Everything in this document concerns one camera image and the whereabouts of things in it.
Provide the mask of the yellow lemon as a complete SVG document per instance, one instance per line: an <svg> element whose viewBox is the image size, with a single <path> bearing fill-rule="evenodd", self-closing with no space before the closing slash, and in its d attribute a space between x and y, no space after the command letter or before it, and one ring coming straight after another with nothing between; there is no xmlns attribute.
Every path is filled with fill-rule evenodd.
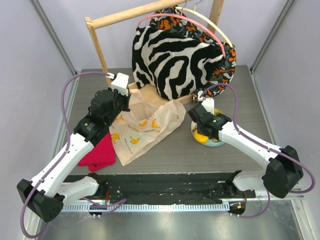
<svg viewBox="0 0 320 240"><path fill-rule="evenodd" d="M209 137L208 136L205 136L205 135L202 135L202 134L199 134L198 131L196 130L194 132L194 139L199 142L199 143L205 143L209 140Z"/></svg>

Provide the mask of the banana print plastic bag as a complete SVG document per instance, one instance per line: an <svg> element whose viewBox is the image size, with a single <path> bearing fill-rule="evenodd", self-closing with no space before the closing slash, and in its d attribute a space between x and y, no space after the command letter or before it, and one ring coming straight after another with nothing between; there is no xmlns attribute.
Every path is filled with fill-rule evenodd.
<svg viewBox="0 0 320 240"><path fill-rule="evenodd" d="M139 90L131 91L130 111L122 111L111 127L113 148L122 166L128 165L177 129L186 109L178 100L155 106Z"/></svg>

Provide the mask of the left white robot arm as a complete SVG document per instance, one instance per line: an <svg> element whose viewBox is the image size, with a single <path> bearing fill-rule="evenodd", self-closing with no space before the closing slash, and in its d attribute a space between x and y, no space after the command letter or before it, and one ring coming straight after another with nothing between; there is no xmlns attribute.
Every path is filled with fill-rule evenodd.
<svg viewBox="0 0 320 240"><path fill-rule="evenodd" d="M79 161L109 133L117 116L128 112L130 91L108 88L98 91L91 100L88 114L82 118L63 149L32 180L22 179L17 190L26 206L44 222L55 219L65 205L93 196L100 200L107 192L107 182L96 173L62 186Z"/></svg>

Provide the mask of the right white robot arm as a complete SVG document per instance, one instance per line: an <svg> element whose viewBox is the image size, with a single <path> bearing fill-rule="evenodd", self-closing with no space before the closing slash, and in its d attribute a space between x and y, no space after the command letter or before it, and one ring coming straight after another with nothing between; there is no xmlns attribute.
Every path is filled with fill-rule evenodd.
<svg viewBox="0 0 320 240"><path fill-rule="evenodd" d="M293 147L287 145L282 148L268 143L243 130L226 115L214 115L202 104L187 113L201 135L227 143L255 160L265 170L258 178L275 197L285 198L304 176L298 153Z"/></svg>

